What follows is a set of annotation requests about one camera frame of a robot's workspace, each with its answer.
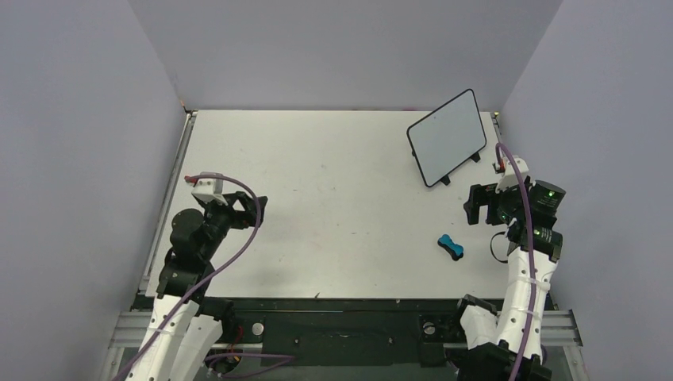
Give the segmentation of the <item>small black-framed whiteboard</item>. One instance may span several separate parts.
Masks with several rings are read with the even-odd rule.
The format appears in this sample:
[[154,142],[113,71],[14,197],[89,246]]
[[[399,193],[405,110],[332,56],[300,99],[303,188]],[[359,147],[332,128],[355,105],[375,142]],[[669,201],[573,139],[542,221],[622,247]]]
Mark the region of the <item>small black-framed whiteboard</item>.
[[480,161],[487,138],[475,92],[468,88],[406,130],[424,185],[448,185],[450,174],[469,160]]

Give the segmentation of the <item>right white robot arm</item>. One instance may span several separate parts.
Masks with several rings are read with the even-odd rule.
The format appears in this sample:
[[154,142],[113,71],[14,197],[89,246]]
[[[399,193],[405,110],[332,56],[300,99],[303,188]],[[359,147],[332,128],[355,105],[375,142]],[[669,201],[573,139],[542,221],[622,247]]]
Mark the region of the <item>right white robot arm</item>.
[[465,339],[467,348],[449,357],[459,380],[550,380],[541,344],[544,308],[563,246],[554,231],[556,211],[566,192],[539,180],[526,184],[528,199],[518,186],[497,190],[475,184],[464,204],[468,222],[478,221],[487,206],[489,225],[505,224],[510,243],[508,283],[501,307],[465,295],[448,316],[449,332]]

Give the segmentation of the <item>blue whiteboard eraser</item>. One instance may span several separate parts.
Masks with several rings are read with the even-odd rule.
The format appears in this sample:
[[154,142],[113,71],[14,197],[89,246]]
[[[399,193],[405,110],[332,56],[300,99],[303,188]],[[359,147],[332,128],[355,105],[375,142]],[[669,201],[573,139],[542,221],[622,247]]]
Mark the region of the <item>blue whiteboard eraser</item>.
[[446,251],[454,261],[461,260],[464,256],[464,247],[457,244],[448,234],[443,234],[437,245]]

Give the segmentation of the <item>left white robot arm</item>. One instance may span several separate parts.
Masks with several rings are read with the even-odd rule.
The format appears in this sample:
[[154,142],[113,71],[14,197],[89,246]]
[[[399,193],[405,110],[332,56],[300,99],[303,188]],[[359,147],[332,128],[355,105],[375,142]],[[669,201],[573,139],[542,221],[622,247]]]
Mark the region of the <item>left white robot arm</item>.
[[212,345],[237,330],[229,300],[206,307],[212,257],[232,229],[263,222],[268,199],[243,191],[200,201],[171,221],[171,246],[159,275],[152,315],[138,354],[119,373],[127,380],[192,380]]

